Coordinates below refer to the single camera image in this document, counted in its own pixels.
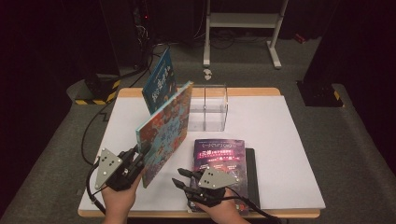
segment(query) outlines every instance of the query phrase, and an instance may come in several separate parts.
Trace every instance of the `book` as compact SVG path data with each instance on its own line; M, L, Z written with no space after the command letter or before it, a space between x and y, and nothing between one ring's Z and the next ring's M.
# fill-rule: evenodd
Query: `book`
M166 49L142 90L149 113L153 114L176 92L177 83L174 69L169 49Z
M229 186L240 196L248 197L248 176L245 141L237 139L196 139L193 152L193 171L207 167L224 171L237 177L237 184ZM190 187L198 188L198 181L191 179ZM248 206L236 200L236 209L241 215L248 214ZM203 212L194 202L188 201L190 212Z
M188 81L136 129L139 150L149 148L144 158L143 187L160 172L187 135L193 83Z

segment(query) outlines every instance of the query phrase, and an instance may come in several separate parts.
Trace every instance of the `clear acrylic box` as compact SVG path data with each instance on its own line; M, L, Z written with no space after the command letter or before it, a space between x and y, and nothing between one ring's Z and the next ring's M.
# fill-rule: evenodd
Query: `clear acrylic box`
M226 85L194 85L190 106L190 132L222 132L228 112Z

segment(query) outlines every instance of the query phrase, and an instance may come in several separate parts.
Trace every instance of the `human hand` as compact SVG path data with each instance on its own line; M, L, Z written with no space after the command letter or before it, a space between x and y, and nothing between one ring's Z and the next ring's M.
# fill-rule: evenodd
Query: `human hand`
M102 197L105 201L106 216L103 224L124 224L127 221L128 213L134 205L136 199L136 189L139 186L140 174L129 189L115 191L112 188L102 190Z
M224 197L233 196L233 192L230 189L225 190ZM200 203L195 203L202 210L206 211L213 221L219 224L245 224L248 223L245 219L243 219L238 210L235 207L234 200L226 200L222 201L220 204L207 207Z

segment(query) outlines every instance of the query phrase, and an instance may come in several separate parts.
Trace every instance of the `blue book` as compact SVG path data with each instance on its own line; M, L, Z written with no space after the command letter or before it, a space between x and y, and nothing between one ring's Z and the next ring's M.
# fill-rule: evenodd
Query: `blue book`
M166 49L142 90L149 113L153 114L176 92L177 84L174 69L169 49Z

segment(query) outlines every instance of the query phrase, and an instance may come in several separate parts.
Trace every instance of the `metal stand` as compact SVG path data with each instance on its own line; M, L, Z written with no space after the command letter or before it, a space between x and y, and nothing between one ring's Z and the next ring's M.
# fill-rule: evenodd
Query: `metal stand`
M274 33L267 46L276 69L281 68L280 60L275 50L277 36L285 16L289 0L283 0L279 13L257 14L257 13L211 13L210 0L206 7L206 32L204 47L204 67L210 65L210 28L211 27L241 27L241 28L273 28Z

